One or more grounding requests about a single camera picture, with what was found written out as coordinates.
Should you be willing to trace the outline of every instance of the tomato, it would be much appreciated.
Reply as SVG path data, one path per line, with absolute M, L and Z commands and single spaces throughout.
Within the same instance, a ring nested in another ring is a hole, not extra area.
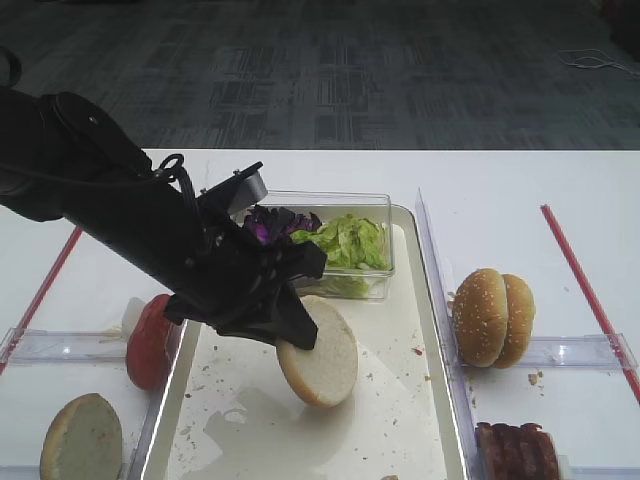
M 166 294 L 158 295 L 147 303 L 127 344 L 127 373 L 142 390 L 156 389 L 169 373 L 165 347 L 171 322 L 164 316 L 169 298 Z

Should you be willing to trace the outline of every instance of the white table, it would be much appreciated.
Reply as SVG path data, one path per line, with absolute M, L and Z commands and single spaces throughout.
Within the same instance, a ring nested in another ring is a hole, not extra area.
M 157 162 L 175 151 L 149 150 L 149 154 Z M 274 190 L 388 193 L 394 203 L 413 209 L 421 189 L 452 286 L 481 266 L 512 272 L 526 278 L 536 295 L 535 335 L 600 333 L 539 211 L 539 205 L 549 203 L 614 327 L 626 335 L 636 354 L 640 352 L 635 318 L 640 255 L 634 248 L 640 244 L 638 153 L 183 152 L 197 187 L 213 186 L 234 169 L 262 161 L 262 176 Z M 65 222 L 38 226 L 4 211 L 2 215 L 0 221 L 11 228 L 13 239 L 5 237 L 2 243 L 12 248 L 10 254 L 5 248 L 1 258 L 5 271 L 12 273 L 2 276 L 3 288 L 22 293 L 3 301 L 11 315 L 0 326 L 11 326 L 70 226 Z M 190 385 L 202 384 L 200 377 L 194 371 Z M 207 417 L 203 412 L 202 421 Z M 616 417 L 619 425 L 624 420 Z M 186 440 L 176 436 L 176 441 Z M 589 447 L 584 437 L 576 441 Z M 180 459 L 172 457 L 171 463 L 176 462 Z

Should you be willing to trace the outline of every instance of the red stick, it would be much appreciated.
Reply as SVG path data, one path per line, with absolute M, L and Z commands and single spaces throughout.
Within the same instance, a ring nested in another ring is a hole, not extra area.
M 604 313 L 604 308 L 602 308 L 602 305 L 598 301 L 596 293 L 593 291 L 593 288 L 591 288 L 591 284 L 589 283 L 589 280 L 587 280 L 587 276 L 584 274 L 584 271 L 582 270 L 578 259 L 573 253 L 573 250 L 571 250 L 569 241 L 564 236 L 564 233 L 562 233 L 560 224 L 551 212 L 551 207 L 549 207 L 549 205 L 542 205 L 540 207 L 540 210 L 542 210 L 542 214 L 547 220 L 547 223 L 549 224 L 553 235 L 556 237 L 556 241 L 558 242 L 558 245 L 560 245 L 562 253 L 567 259 L 567 262 L 569 262 L 569 266 L 571 267 L 571 270 L 573 270 L 573 274 L 575 275 L 576 280 L 578 280 L 578 284 L 582 289 L 582 293 L 584 293 L 587 302 L 589 302 L 589 306 L 591 307 L 593 314 L 596 316 L 596 319 L 600 324 L 600 328 L 606 335 L 615 335 L 616 332 L 613 329 L 613 325 L 611 325 L 611 322 L 607 318 L 607 314 Z M 617 345 L 611 345 L 611 348 L 613 349 L 616 357 L 618 357 L 620 365 L 622 365 L 623 367 L 625 365 L 629 365 L 629 359 L 627 358 L 627 354 L 623 349 L 621 349 Z M 627 382 L 629 382 L 629 386 L 631 387 L 631 390 L 633 390 L 633 394 L 636 396 L 636 400 L 638 401 L 638 403 L 640 403 L 640 380 L 638 379 L 638 374 L 635 370 L 630 369 L 623 369 L 622 371 L 624 372 L 624 376 L 627 377 Z
M 76 243 L 78 243 L 78 239 L 80 238 L 81 234 L 82 234 L 82 230 L 80 230 L 80 228 L 75 227 L 73 229 L 73 232 L 71 232 L 71 235 L 67 240 L 67 243 L 64 244 L 64 247 L 62 247 L 62 250 L 58 254 L 58 258 L 56 258 L 56 261 L 53 262 L 53 265 L 51 266 L 49 273 L 47 274 L 46 277 L 44 277 L 44 281 L 42 282 L 42 285 L 40 285 L 40 288 L 36 292 L 35 297 L 33 297 L 33 300 L 31 300 L 29 307 L 27 307 L 27 311 L 24 312 L 24 315 L 22 316 L 20 323 L 18 323 L 18 326 L 16 327 L 18 330 L 16 332 L 16 335 L 11 339 L 11 343 L 9 344 L 9 349 L 8 349 L 7 358 L 6 358 L 7 361 L 6 363 L 0 363 L 0 375 L 2 375 L 2 372 L 4 372 L 4 369 L 9 364 L 9 357 L 18 346 L 18 343 L 20 342 L 20 338 L 22 337 L 22 330 L 27 328 L 31 323 L 33 316 L 35 315 L 36 311 L 38 310 L 38 307 L 42 303 L 42 300 L 44 300 L 44 297 L 49 291 L 49 288 L 51 287 L 51 285 L 53 284 L 53 281 L 58 276 L 58 273 L 60 273 L 60 269 L 64 265 L 64 262 L 69 257 L 69 254 L 71 254 L 73 247 L 75 247 Z

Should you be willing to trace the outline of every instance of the floor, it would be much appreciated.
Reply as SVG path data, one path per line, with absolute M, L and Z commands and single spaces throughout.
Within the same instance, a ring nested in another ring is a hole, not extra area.
M 69 90 L 143 147 L 640 149 L 640 81 L 562 49 L 587 0 L 0 0 L 18 89 Z

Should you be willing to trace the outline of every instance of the robotic arm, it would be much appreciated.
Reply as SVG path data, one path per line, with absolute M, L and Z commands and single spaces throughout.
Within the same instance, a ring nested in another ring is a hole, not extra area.
M 170 321 L 314 347 L 317 328 L 291 280 L 320 278 L 326 255 L 312 243 L 263 246 L 230 217 L 266 195 L 261 163 L 196 198 L 181 155 L 152 170 L 84 98 L 35 98 L 5 87 L 0 147 L 0 204 L 35 221 L 67 218 L 154 277 L 174 292 Z

